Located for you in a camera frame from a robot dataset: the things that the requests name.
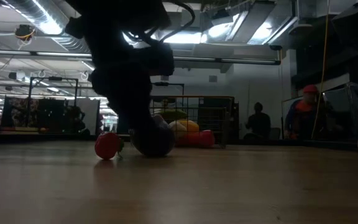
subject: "ventilation duct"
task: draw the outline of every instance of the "ventilation duct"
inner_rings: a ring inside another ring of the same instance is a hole
[[[248,43],[275,7],[274,2],[257,1],[237,30],[233,42]]]
[[[83,40],[70,35],[59,37],[68,23],[68,18],[51,0],[2,0],[16,12],[33,23],[44,34],[57,35],[53,37],[56,43],[70,52],[89,52]]]

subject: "metal frame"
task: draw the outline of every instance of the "metal frame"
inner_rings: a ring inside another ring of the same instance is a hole
[[[39,81],[35,84],[35,86],[32,86],[32,81],[35,80],[35,79],[38,79]],[[30,78],[30,85],[29,85],[29,99],[27,100],[27,114],[26,114],[26,117],[25,117],[25,125],[26,127],[29,125],[29,120],[30,120],[30,106],[31,106],[31,92],[32,92],[32,89],[34,87],[42,87],[42,88],[51,88],[49,86],[38,86],[38,84],[40,82],[42,82],[42,80],[44,79],[48,79],[48,80],[52,80],[52,81],[62,81],[62,80],[74,80],[75,81],[75,94],[74,94],[74,106],[77,105],[77,90],[78,90],[78,79],[77,78],[60,78],[60,77],[48,77],[48,78],[41,78],[41,77],[31,77]]]
[[[186,98],[186,106],[184,106],[184,102],[182,102],[182,106],[178,106],[177,102],[175,103],[175,107],[172,108],[174,110],[180,109],[180,110],[187,110],[187,113],[189,115],[189,110],[222,110],[223,112],[223,116],[222,119],[219,119],[217,121],[221,121],[222,125],[221,125],[221,131],[216,131],[213,130],[214,133],[219,133],[221,134],[221,142],[219,143],[219,145],[221,146],[222,149],[226,148],[227,145],[227,140],[229,137],[229,129],[230,129],[230,117],[231,117],[231,113],[232,113],[232,106],[234,103],[234,97],[233,96],[188,96],[188,95],[182,95],[182,96],[152,96],[152,98],[166,98],[166,99],[177,99],[177,98],[182,98],[183,101]],[[198,98],[198,107],[189,107],[189,99],[190,98]],[[228,108],[227,107],[200,107],[200,99],[201,98],[213,98],[213,99],[229,99],[229,105]],[[166,109],[165,107],[156,107],[154,105],[154,101],[153,101],[153,106],[150,107],[151,110],[155,109]]]

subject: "ceiling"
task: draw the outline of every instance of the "ceiling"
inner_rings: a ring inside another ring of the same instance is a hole
[[[65,1],[62,0],[46,0],[53,1],[54,4],[59,8],[59,10],[64,13],[66,17],[78,17],[79,14]],[[218,3],[219,5],[225,5],[230,3],[230,6],[237,4],[242,1],[202,1],[202,0],[185,0],[186,3],[197,12],[200,9],[205,9],[206,7],[213,7],[213,3]],[[291,15],[290,0],[277,0],[277,1],[265,1],[269,4],[272,4],[271,11],[265,13],[265,16],[259,21],[256,21],[260,24],[250,24],[250,26],[255,27],[257,30],[261,24],[268,22],[270,25],[268,27],[269,33],[267,36],[272,35],[275,29],[278,29],[286,18]],[[181,8],[174,6],[169,3],[164,3],[166,10],[168,11],[170,18],[172,20],[171,29],[175,26],[180,26],[183,22],[183,12]],[[14,10],[11,7],[7,7],[5,4],[0,4],[0,50],[25,50],[25,51],[41,51],[41,52],[67,52],[67,49],[64,49],[61,45],[57,44],[51,38],[45,38],[38,36],[38,34],[32,39],[30,44],[23,45],[12,33],[20,24],[32,25],[28,19],[26,19],[22,14],[17,10]],[[241,27],[239,32],[255,32],[247,30],[247,27]],[[175,56],[181,57],[216,57],[216,58],[254,58],[254,59],[266,59],[266,60],[275,60],[277,59],[277,53],[270,49],[268,45],[261,45],[260,41],[256,41],[254,45],[247,45],[247,41],[242,41],[241,39],[236,40],[222,40],[222,39],[211,39],[207,43],[203,44],[176,44],[171,43],[171,47],[174,51]],[[195,68],[215,69],[218,74],[224,73],[229,69],[230,65],[226,63],[211,63],[211,62],[184,62],[178,61],[175,62],[177,68],[185,68],[187,70],[193,69],[191,76],[195,76]],[[1,95],[6,94],[17,94],[17,95],[26,95],[29,91],[28,80],[12,80],[9,78],[9,73],[23,71],[26,77],[38,77],[45,74],[48,76],[59,76],[63,78],[78,78],[80,87],[82,89],[79,91],[80,96],[97,96],[92,90],[90,90],[90,83],[86,81],[87,74],[90,70],[89,66],[85,65],[81,61],[74,60],[44,60],[33,59],[33,58],[14,58],[7,56],[0,56],[0,97]],[[191,79],[186,76],[181,70],[181,72],[175,72],[174,80],[180,80],[181,83],[191,82]],[[48,80],[44,80],[46,85],[39,85],[42,88],[34,88],[33,95],[55,95],[61,97],[71,98],[74,94],[74,89],[72,87],[73,83],[61,82],[61,83],[52,83]],[[13,86],[11,90],[6,90],[6,86]],[[58,86],[59,92],[50,91],[47,88],[54,88],[51,86]]]

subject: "red cap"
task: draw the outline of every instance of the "red cap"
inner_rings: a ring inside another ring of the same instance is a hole
[[[317,87],[315,85],[307,85],[303,88],[303,93],[317,93]]]

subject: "black machine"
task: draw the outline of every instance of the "black machine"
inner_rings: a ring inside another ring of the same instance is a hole
[[[161,0],[118,1],[106,7],[102,1],[67,0],[81,17],[71,18],[65,31],[84,38],[92,53],[94,72],[89,76],[93,90],[109,100],[110,107],[134,130],[142,142],[142,153],[165,147],[161,141],[171,135],[170,129],[155,124],[149,112],[152,84],[150,76],[173,74],[173,52],[164,40],[189,27],[195,20],[194,11],[180,1],[172,3],[190,12],[192,20],[180,30],[154,40],[157,29],[170,25]],[[134,49],[122,33],[134,41],[150,45]]]

